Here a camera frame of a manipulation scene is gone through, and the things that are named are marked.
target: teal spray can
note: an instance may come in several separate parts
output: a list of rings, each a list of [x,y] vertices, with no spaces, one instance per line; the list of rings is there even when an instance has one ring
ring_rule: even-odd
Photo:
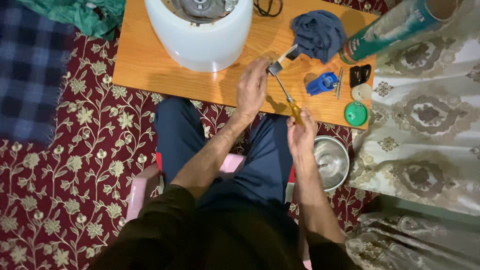
[[[404,0],[351,36],[340,49],[340,58],[354,64],[419,31],[448,21],[456,6],[456,0]]]

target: dark blue pants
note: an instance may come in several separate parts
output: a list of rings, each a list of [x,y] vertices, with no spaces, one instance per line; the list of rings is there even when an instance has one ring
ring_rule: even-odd
[[[292,167],[286,121],[286,116],[273,114],[261,120],[250,136],[251,150],[244,167],[233,179],[216,179],[201,198],[201,208],[235,207],[235,202],[225,199],[240,198],[285,213],[285,189]],[[175,97],[158,105],[155,128],[156,151],[162,155],[168,186],[185,163],[205,146],[204,129],[192,103]]]

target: yellow screwdriver handle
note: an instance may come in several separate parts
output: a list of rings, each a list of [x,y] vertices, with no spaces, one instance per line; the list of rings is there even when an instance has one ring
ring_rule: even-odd
[[[295,117],[295,123],[303,125],[303,121],[300,117],[301,109],[297,106],[297,102],[293,99],[291,102],[288,103],[290,108],[292,109],[292,115]]]

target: green cloth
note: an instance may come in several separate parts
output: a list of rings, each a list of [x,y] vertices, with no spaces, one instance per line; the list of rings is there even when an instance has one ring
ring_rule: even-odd
[[[84,34],[112,40],[114,28],[121,24],[125,0],[19,0],[36,13],[52,21],[74,24]],[[102,19],[87,6],[94,4],[102,11]]]

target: person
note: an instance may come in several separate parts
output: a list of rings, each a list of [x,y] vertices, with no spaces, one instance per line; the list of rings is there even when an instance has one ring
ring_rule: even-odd
[[[307,108],[300,114],[304,125],[266,115],[252,131],[243,168],[231,179],[216,178],[264,103],[270,63],[258,58],[248,65],[237,85],[238,107],[208,143],[188,100],[159,104],[157,151],[166,190],[125,224],[92,269],[304,269],[299,229],[284,207],[292,165],[312,268],[355,268],[319,181],[317,128]]]

